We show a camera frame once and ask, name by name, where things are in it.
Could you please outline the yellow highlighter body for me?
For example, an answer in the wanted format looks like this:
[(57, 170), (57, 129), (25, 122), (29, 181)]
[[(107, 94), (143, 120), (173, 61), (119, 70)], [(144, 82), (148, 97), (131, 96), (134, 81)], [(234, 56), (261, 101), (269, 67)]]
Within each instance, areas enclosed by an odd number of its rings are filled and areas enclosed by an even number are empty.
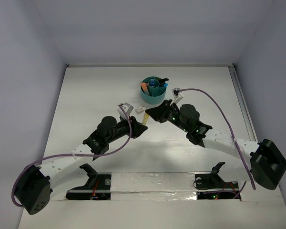
[(149, 115), (147, 113), (145, 113), (143, 116), (142, 125), (146, 126), (148, 119), (149, 119)]

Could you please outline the clear orange-tipped highlighter body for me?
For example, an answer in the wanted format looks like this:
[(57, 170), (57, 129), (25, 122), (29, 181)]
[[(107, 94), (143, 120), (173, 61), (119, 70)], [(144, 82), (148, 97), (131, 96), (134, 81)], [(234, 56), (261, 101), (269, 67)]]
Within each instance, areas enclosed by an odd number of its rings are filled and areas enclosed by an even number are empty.
[(147, 86), (142, 86), (142, 90), (146, 95), (150, 95)]

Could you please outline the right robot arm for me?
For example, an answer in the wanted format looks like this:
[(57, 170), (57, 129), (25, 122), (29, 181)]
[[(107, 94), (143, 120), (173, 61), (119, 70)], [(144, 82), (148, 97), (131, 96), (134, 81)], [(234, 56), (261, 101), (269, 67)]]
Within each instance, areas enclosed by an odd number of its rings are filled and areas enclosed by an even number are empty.
[(247, 141), (217, 131), (200, 121), (199, 112), (191, 104), (178, 107), (164, 100), (145, 112), (156, 122), (168, 121), (185, 131), (186, 138), (194, 145), (239, 158), (248, 167), (253, 180), (266, 189), (276, 189), (286, 172), (286, 159), (273, 141)]

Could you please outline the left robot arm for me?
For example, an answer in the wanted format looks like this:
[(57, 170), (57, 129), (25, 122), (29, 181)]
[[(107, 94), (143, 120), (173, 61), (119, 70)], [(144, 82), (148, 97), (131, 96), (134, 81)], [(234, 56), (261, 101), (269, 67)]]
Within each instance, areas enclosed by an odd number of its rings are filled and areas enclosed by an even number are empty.
[(80, 184), (94, 188), (97, 173), (85, 160), (106, 156), (110, 143), (124, 136), (136, 139), (147, 129), (133, 116), (127, 116), (120, 122), (112, 116), (104, 117), (97, 129), (73, 152), (48, 156), (26, 166), (13, 185), (12, 202), (30, 215), (38, 213), (49, 203), (58, 182), (77, 169), (85, 171), (80, 176)]

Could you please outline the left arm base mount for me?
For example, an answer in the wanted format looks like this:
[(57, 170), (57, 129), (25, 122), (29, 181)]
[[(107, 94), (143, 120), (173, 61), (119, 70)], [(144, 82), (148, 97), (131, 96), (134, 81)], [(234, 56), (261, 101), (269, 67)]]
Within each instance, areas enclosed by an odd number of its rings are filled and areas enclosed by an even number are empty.
[(82, 186), (74, 187), (66, 192), (67, 200), (110, 200), (111, 173), (97, 173), (89, 164), (79, 167), (84, 170), (88, 179)]

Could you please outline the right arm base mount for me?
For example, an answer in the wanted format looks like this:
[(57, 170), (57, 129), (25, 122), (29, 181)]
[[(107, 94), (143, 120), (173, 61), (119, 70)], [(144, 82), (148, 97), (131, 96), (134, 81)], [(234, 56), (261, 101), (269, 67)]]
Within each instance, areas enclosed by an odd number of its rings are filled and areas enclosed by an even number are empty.
[(196, 189), (197, 200), (241, 200), (238, 183), (225, 182), (220, 176), (220, 168), (225, 162), (217, 163), (210, 172), (195, 174), (192, 186)]

